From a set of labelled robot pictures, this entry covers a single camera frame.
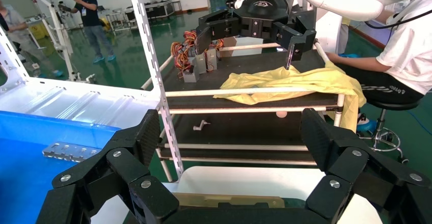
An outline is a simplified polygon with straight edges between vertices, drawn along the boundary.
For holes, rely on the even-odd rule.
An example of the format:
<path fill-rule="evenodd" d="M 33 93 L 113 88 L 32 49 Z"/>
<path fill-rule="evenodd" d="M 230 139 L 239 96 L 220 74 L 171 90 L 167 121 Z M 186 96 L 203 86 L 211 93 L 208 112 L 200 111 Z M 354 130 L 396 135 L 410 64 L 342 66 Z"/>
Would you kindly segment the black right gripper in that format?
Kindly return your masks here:
<path fill-rule="evenodd" d="M 315 15 L 294 14 L 294 0 L 244 0 L 235 14 L 218 10 L 199 18 L 196 28 L 195 53 L 201 55 L 212 41 L 237 35 L 271 39 L 286 50 L 285 69 L 299 61 L 315 41 Z"/>

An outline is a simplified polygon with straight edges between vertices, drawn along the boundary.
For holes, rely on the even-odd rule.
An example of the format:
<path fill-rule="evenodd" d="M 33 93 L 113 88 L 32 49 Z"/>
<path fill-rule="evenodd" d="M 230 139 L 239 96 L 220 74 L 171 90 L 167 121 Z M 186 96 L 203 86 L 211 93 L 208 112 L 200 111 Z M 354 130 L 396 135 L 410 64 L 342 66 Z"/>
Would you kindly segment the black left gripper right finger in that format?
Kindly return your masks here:
<path fill-rule="evenodd" d="M 431 180 L 371 150 L 351 130 L 302 111 L 301 138 L 325 176 L 306 199 L 306 209 L 336 223 L 354 195 L 365 198 L 389 223 L 431 223 Z"/>

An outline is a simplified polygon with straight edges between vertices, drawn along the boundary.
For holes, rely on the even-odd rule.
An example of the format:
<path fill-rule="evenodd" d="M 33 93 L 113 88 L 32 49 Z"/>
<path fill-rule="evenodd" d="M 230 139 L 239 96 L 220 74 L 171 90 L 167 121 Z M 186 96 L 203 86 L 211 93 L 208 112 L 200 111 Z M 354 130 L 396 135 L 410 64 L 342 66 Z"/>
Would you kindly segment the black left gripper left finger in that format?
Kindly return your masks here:
<path fill-rule="evenodd" d="M 90 223 L 115 196 L 139 223 L 166 223 L 179 201 L 149 170 L 159 134 L 154 109 L 138 125 L 116 131 L 99 153 L 53 179 L 37 223 Z"/>

